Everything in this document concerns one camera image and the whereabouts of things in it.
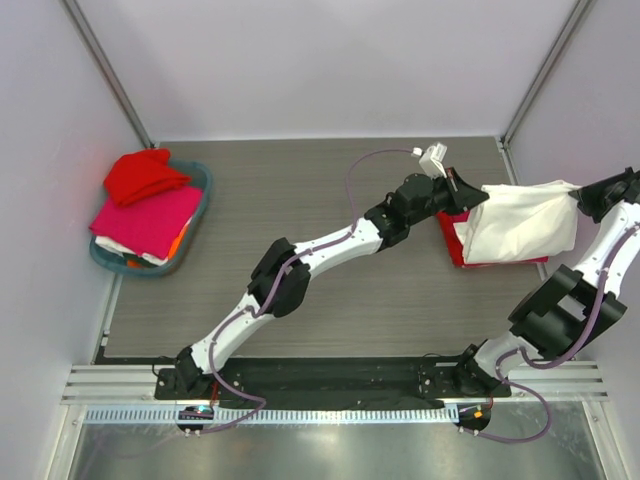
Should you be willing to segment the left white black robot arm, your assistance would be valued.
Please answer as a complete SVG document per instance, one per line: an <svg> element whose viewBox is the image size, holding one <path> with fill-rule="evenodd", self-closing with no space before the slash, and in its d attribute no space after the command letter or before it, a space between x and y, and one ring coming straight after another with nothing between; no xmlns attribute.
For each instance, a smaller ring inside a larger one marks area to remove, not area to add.
<svg viewBox="0 0 640 480"><path fill-rule="evenodd" d="M236 307L202 340L177 354L176 386L190 399L205 397L230 356L259 328L300 307L320 274L397 245L412 226L439 213L462 214L488 199L488 193L464 182L453 168L435 178L415 173L341 230L302 243L285 237L274 241Z"/></svg>

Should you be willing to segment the white printed t shirt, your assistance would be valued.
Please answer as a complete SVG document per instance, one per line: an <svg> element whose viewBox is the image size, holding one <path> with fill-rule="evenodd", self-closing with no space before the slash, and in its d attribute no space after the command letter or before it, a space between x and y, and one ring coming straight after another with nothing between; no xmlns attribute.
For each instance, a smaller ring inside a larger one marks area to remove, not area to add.
<svg viewBox="0 0 640 480"><path fill-rule="evenodd" d="M571 251L579 209L577 185L556 180L530 185L484 185L489 199L454 227L466 265L538 260Z"/></svg>

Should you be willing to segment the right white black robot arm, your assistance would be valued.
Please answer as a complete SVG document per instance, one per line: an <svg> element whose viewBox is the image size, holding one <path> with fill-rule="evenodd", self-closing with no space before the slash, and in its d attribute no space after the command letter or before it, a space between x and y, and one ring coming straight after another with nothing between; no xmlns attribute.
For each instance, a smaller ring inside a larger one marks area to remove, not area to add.
<svg viewBox="0 0 640 480"><path fill-rule="evenodd" d="M556 368L625 314L618 297L639 255L639 173L628 167L572 196L599 227L594 241L576 266L560 265L517 305L505 334L463 352L450 373L458 393L489 395L520 364Z"/></svg>

